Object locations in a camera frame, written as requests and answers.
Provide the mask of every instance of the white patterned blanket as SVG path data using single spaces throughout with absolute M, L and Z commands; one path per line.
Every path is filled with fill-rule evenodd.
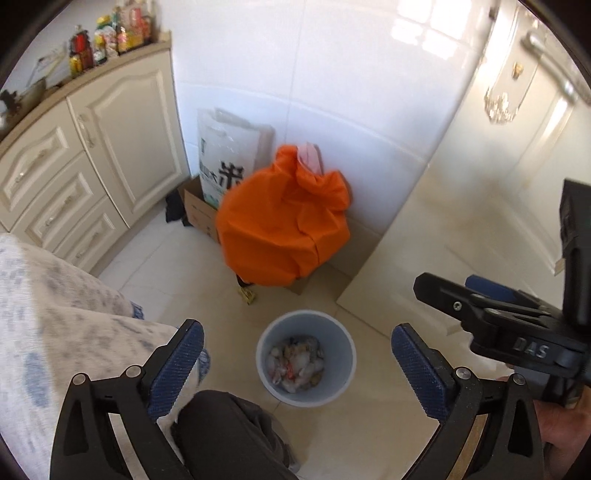
M 134 314 L 141 309 L 92 275 L 0 235 L 0 434 L 31 480 L 49 478 L 53 436 L 72 376 L 116 377 L 142 365 L 176 332 Z M 199 362 L 172 412 L 158 421 L 169 441 L 170 425 L 198 383 Z M 113 428 L 134 479 L 146 478 L 121 421 Z

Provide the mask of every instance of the hand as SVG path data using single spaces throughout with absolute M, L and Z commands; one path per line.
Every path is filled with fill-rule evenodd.
M 560 480 L 569 471 L 591 435 L 591 389 L 577 406 L 567 409 L 534 400 L 542 442 L 553 445 L 545 458 L 545 480 Z

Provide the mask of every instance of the white plastic bag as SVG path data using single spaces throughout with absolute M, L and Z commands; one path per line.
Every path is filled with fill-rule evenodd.
M 203 197 L 217 209 L 230 188 L 270 163 L 274 130 L 222 109 L 199 110 L 198 115 Z

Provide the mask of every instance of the cabinet drawer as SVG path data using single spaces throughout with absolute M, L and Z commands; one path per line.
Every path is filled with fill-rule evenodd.
M 35 122 L 0 159 L 0 220 L 12 229 L 33 198 L 83 151 L 64 101 Z
M 80 153 L 31 202 L 14 225 L 21 240 L 53 252 L 106 195 L 86 153 Z
M 127 226 L 110 198 L 104 197 L 78 222 L 54 253 L 88 272 L 126 231 Z

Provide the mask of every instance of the drawer handle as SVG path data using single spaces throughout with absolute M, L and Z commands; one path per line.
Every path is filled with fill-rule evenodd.
M 92 235 L 92 238 L 90 239 L 90 242 L 88 242 L 88 245 L 86 246 L 86 248 L 82 251 L 82 252 L 78 252 L 76 254 L 76 259 L 79 260 L 82 257 L 84 257 L 86 255 L 86 253 L 88 252 L 88 250 L 90 250 L 90 248 L 94 245 L 95 240 L 100 237 L 102 232 L 95 232 L 94 235 Z
M 93 148 L 95 146 L 95 141 L 92 140 L 92 137 L 90 136 L 90 132 L 86 128 L 84 116 L 78 115 L 77 120 L 78 120 L 78 125 L 80 127 L 80 132 L 82 133 L 82 135 L 84 137 L 86 137 L 86 144 L 88 145 L 88 148 Z
M 57 211 L 57 213 L 53 217 L 49 217 L 46 220 L 45 226 L 48 226 L 48 227 L 51 226 L 51 224 L 53 222 L 55 222 L 59 217 L 61 217 L 61 214 L 64 213 L 64 210 L 66 210 L 68 205 L 71 204 L 74 200 L 76 200 L 76 197 L 73 195 L 70 195 L 69 197 L 67 197 L 64 200 L 64 203 L 62 204 L 61 208 Z
M 26 168 L 17 175 L 17 178 L 14 179 L 14 183 L 21 183 L 22 180 L 27 176 L 27 174 L 33 169 L 33 167 L 38 162 L 40 162 L 41 160 L 43 160 L 47 156 L 48 153 L 49 153 L 49 150 L 47 150 L 47 149 L 41 150 L 37 154 L 37 156 L 35 157 L 35 160 L 33 160 L 32 162 L 30 162 L 29 165 L 27 165 Z

